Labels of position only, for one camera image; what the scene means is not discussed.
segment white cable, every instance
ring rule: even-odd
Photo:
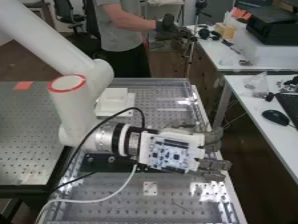
[[[235,119],[233,119],[222,128],[226,129],[226,127],[234,122],[237,121],[241,117],[243,117],[247,113],[245,112],[243,114],[241,114]]]
[[[109,196],[106,196],[105,198],[101,198],[101,199],[96,199],[96,200],[85,200],[85,201],[80,201],[80,200],[69,200],[69,199],[61,199],[61,198],[57,198],[57,199],[53,199],[53,200],[49,200],[48,203],[44,205],[44,207],[41,208],[40,210],[40,214],[36,218],[36,221],[34,221],[34,224],[38,223],[38,220],[41,218],[41,215],[46,209],[46,207],[54,203],[54,202],[65,202],[65,203],[74,203],[74,204],[90,204],[90,203],[98,203],[98,202],[102,202],[102,201],[106,201],[109,200],[112,197],[114,197],[122,190],[124,188],[126,187],[128,183],[130,182],[132,178],[133,178],[133,175],[136,173],[136,170],[137,170],[137,164],[133,166],[133,170],[132,170],[132,173],[124,183],[124,185],[120,187],[120,189],[113,193],[110,194]]]

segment gray t-shirt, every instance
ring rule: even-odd
[[[94,0],[96,16],[101,34],[101,45],[106,51],[128,51],[136,48],[142,43],[142,36],[140,32],[128,31],[114,26],[109,16],[101,7],[105,4],[120,3],[122,10],[140,15],[140,1],[138,0]]]

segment white box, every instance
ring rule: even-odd
[[[234,45],[255,66],[298,69],[298,46],[265,45],[246,30],[238,30]]]

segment black device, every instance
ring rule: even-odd
[[[263,111],[262,116],[267,120],[270,120],[271,122],[274,122],[282,126],[287,126],[290,124],[290,119],[287,118],[287,116],[277,110]]]
[[[271,6],[250,9],[249,12],[253,16],[246,29],[263,44],[298,45],[298,16],[295,13]]]
[[[221,39],[221,34],[217,31],[210,31],[206,28],[203,28],[198,31],[198,36],[203,40],[206,40],[207,38],[211,38],[214,41],[218,41]]]
[[[275,94],[275,97],[291,119],[291,122],[298,128],[298,95],[278,93]]]

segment white table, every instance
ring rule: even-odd
[[[237,54],[221,41],[213,41],[210,38],[203,40],[198,37],[197,44],[202,47],[217,71],[298,71],[298,64],[292,65],[291,68],[289,66],[277,67],[274,64],[271,66],[242,66],[239,65],[239,60],[246,60],[245,56]]]
[[[225,75],[226,86],[219,103],[221,117],[225,116],[225,108],[221,105],[226,105],[225,93],[230,89],[247,112],[255,126],[258,127],[269,145],[271,146],[282,164],[285,165],[292,179],[298,184],[298,131],[295,128],[281,126],[262,117],[262,112],[266,110],[278,110],[286,114],[278,100],[274,98],[271,102],[266,102],[263,99],[245,96],[249,90],[243,87],[243,79],[250,76],[245,75]],[[271,75],[267,76],[269,90],[273,93],[278,92],[277,82],[292,79],[294,75]]]

